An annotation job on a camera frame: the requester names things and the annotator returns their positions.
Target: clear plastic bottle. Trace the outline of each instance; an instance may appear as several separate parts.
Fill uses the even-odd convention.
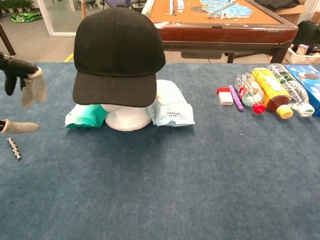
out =
[[[282,64],[268,66],[272,74],[280,81],[290,95],[288,105],[296,110],[302,117],[309,117],[315,109],[309,104],[309,97],[304,86]]]
[[[266,110],[262,102],[264,91],[255,81],[255,77],[251,73],[246,72],[245,74],[239,74],[234,86],[244,105],[252,107],[256,114],[261,114]]]

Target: package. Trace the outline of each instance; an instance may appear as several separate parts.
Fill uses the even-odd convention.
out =
[[[298,49],[296,50],[296,54],[298,55],[306,55],[309,46],[305,44],[299,44]]]
[[[195,124],[193,108],[175,83],[157,80],[156,87],[156,99],[147,107],[153,125],[182,127]]]
[[[313,117],[320,117],[320,71],[313,65],[286,65],[289,72],[304,86],[309,104],[314,108]]]
[[[320,11],[316,11],[313,14],[313,16],[311,18],[311,22],[320,24]]]
[[[107,111],[100,105],[75,105],[65,116],[67,129],[77,127],[100,128],[107,116]]]

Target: yellow drink bottle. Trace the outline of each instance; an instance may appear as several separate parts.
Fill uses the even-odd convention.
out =
[[[264,67],[256,67],[252,75],[264,92],[262,102],[269,111],[276,112],[282,119],[289,119],[294,112],[288,106],[290,95],[272,72]]]

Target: wooden table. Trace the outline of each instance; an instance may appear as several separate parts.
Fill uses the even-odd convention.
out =
[[[281,63],[298,31],[297,26],[252,0],[236,0],[253,10],[250,18],[239,19],[208,18],[206,12],[193,10],[201,7],[199,0],[184,0],[183,13],[178,13],[174,0],[176,16],[169,15],[169,2],[154,0],[147,16],[154,24],[162,23],[158,30],[165,50],[181,55],[208,58],[230,53],[228,63],[232,63],[235,53],[260,52],[273,56],[271,63]]]

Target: cap brim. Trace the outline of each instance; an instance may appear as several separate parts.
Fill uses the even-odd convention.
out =
[[[79,105],[112,104],[144,108],[157,95],[156,75],[109,77],[78,71],[73,86],[73,100]]]

